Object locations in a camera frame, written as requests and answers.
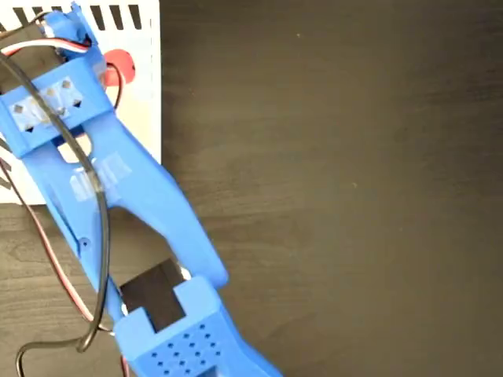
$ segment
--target blue 3d-printed part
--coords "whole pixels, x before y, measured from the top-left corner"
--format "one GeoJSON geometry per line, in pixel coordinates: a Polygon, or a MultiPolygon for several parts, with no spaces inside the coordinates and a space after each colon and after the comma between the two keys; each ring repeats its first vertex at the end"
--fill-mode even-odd
{"type": "MultiPolygon", "coordinates": [[[[174,288],[185,316],[154,332],[144,308],[125,315],[112,278],[106,309],[119,348],[140,377],[281,377],[239,335],[218,296],[228,274],[191,206],[169,175],[117,119],[100,82],[105,59],[72,5],[45,17],[57,37],[92,42],[85,54],[61,50],[67,62],[33,80],[74,134],[92,143],[89,158],[109,207],[122,207],[160,233],[193,278],[174,288]]],[[[61,136],[22,86],[0,96],[0,131],[43,194],[56,223],[95,290],[101,230],[97,201],[79,164],[58,151],[61,136]]]]}

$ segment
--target dark wooden table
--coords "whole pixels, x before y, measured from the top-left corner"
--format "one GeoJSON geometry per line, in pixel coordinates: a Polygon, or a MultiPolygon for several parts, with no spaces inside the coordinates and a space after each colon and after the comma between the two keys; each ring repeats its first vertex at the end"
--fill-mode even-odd
{"type": "MultiPolygon", "coordinates": [[[[250,343],[288,377],[501,375],[501,1],[162,3],[164,165],[250,343]]],[[[163,259],[158,235],[112,217],[118,281],[163,259]]],[[[22,343],[85,324],[21,208],[0,233],[8,377],[22,343]]],[[[101,336],[28,355],[27,374],[119,376],[117,357],[101,336]]]]}

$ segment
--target white cardboard box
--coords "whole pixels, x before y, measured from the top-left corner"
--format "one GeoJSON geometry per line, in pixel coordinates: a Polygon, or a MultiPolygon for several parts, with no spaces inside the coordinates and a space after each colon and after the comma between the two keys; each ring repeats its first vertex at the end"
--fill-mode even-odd
{"type": "MultiPolygon", "coordinates": [[[[111,49],[125,49],[133,57],[136,77],[132,83],[124,87],[117,114],[131,133],[160,162],[162,141],[158,0],[79,0],[77,2],[81,5],[87,22],[93,28],[103,53],[111,49]],[[111,5],[119,6],[123,30],[119,30],[116,26],[111,5]],[[99,30],[97,26],[96,20],[99,20],[100,15],[105,26],[104,30],[99,30]]],[[[4,29],[11,30],[21,25],[20,16],[24,15],[27,20],[30,20],[40,8],[42,11],[50,11],[56,7],[67,12],[70,10],[70,5],[70,1],[61,0],[2,0],[0,24],[4,29]]],[[[108,88],[107,93],[114,101],[116,88],[108,88]]],[[[45,203],[23,164],[1,147],[0,158],[12,167],[12,178],[24,199],[29,204],[45,203]]],[[[0,172],[0,178],[4,178],[2,172],[0,172]]],[[[0,203],[19,203],[19,200],[12,189],[0,185],[0,203]]]]}

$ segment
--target vent slot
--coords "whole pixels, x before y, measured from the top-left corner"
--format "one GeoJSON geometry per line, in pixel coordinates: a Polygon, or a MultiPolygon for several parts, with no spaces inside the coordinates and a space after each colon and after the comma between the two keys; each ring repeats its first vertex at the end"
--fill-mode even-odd
{"type": "Polygon", "coordinates": [[[138,5],[128,5],[128,7],[131,13],[131,18],[133,19],[134,28],[141,30],[140,8],[138,5]]]}
{"type": "Polygon", "coordinates": [[[33,13],[35,15],[40,14],[44,11],[44,8],[42,8],[41,6],[32,6],[31,9],[33,9],[33,13]]]}
{"type": "Polygon", "coordinates": [[[123,17],[120,14],[120,7],[118,5],[111,5],[110,12],[112,12],[113,21],[116,23],[117,30],[124,30],[123,17]]]}
{"type": "Polygon", "coordinates": [[[28,18],[26,18],[26,14],[24,14],[23,8],[13,8],[13,11],[16,14],[19,22],[21,22],[21,25],[28,25],[28,18]]]}
{"type": "Polygon", "coordinates": [[[99,30],[105,29],[105,22],[103,21],[103,14],[101,13],[101,8],[99,5],[92,5],[91,12],[93,13],[94,20],[96,21],[96,26],[99,30]]]}

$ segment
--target wire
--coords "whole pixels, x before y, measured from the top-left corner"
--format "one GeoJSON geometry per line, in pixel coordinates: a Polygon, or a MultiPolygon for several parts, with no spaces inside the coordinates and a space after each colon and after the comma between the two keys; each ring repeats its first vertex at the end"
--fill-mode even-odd
{"type": "Polygon", "coordinates": [[[20,49],[24,49],[26,47],[37,47],[37,46],[48,46],[54,47],[55,49],[66,49],[68,51],[73,51],[74,53],[86,53],[90,46],[71,41],[69,39],[64,38],[41,38],[41,39],[33,39],[31,41],[18,42],[13,45],[4,47],[1,51],[8,57],[18,52],[20,49]]]}
{"type": "Polygon", "coordinates": [[[52,108],[43,100],[35,85],[27,77],[26,73],[13,63],[5,54],[0,53],[0,64],[2,64],[19,82],[25,87],[30,95],[35,99],[40,108],[46,113],[52,124],[57,128],[64,141],[77,156],[77,159],[83,166],[90,180],[91,186],[96,194],[98,210],[101,223],[101,267],[100,278],[98,284],[97,303],[94,310],[94,317],[90,323],[89,329],[81,338],[70,339],[56,342],[32,342],[21,347],[17,354],[17,373],[19,377],[24,377],[22,358],[23,355],[32,349],[48,349],[60,348],[67,346],[75,346],[78,352],[85,352],[96,337],[100,327],[101,318],[105,309],[106,291],[108,285],[108,272],[110,267],[110,227],[108,219],[108,206],[105,198],[103,185],[97,175],[91,162],[88,160],[86,153],[82,150],[77,140],[73,137],[70,130],[65,126],[58,115],[54,113],[52,108]]]}
{"type": "Polygon", "coordinates": [[[116,98],[116,102],[115,102],[115,104],[113,105],[113,108],[114,108],[115,110],[117,110],[117,108],[118,108],[118,107],[119,107],[119,105],[120,105],[120,100],[121,100],[121,99],[122,99],[122,97],[123,97],[124,79],[123,79],[123,75],[122,75],[122,73],[120,72],[119,68],[118,68],[115,64],[113,64],[113,63],[111,63],[111,62],[109,62],[109,61],[108,61],[108,62],[107,62],[107,68],[112,68],[112,69],[114,69],[114,70],[116,71],[117,77],[118,77],[118,79],[119,79],[119,89],[118,89],[118,91],[117,91],[117,98],[116,98]]]}
{"type": "Polygon", "coordinates": [[[30,25],[34,24],[35,22],[40,21],[44,16],[47,16],[49,13],[51,13],[51,12],[40,12],[39,14],[37,14],[35,17],[33,17],[31,19],[31,21],[28,23],[28,25],[21,25],[16,29],[8,30],[8,31],[4,31],[3,33],[0,33],[0,40],[8,37],[9,35],[11,35],[12,33],[16,32],[16,31],[21,30],[24,27],[30,26],[30,25]]]}
{"type": "MultiPolygon", "coordinates": [[[[64,291],[67,293],[68,297],[70,298],[70,301],[75,305],[75,307],[79,310],[79,312],[82,314],[83,318],[89,322],[93,320],[93,314],[90,312],[90,310],[87,308],[86,303],[82,300],[80,297],[79,293],[73,286],[72,282],[68,279],[66,274],[64,273],[63,268],[61,267],[61,264],[57,260],[56,253],[54,253],[54,250],[50,244],[49,237],[46,234],[46,231],[42,227],[42,223],[40,220],[37,218],[36,213],[33,211],[31,206],[26,203],[26,200],[24,200],[23,196],[21,195],[19,189],[16,186],[16,183],[12,179],[12,177],[9,174],[9,171],[7,170],[6,166],[4,165],[4,162],[0,159],[0,169],[3,171],[3,174],[6,176],[7,181],[11,184],[14,193],[16,194],[17,198],[23,205],[23,207],[26,209],[28,214],[31,217],[31,220],[33,221],[37,233],[39,234],[40,241],[42,242],[42,245],[44,247],[44,250],[46,252],[47,257],[49,258],[50,264],[56,273],[57,279],[59,280],[61,286],[63,287],[64,291]]],[[[105,326],[100,325],[100,330],[107,332],[109,335],[114,336],[114,334],[107,329],[105,326]]],[[[20,355],[19,361],[16,360],[16,363],[18,364],[20,362],[21,365],[21,371],[23,370],[22,368],[22,353],[18,353],[20,355]]],[[[129,365],[124,357],[121,357],[120,359],[120,366],[121,370],[123,372],[123,377],[129,377],[129,365]]]]}

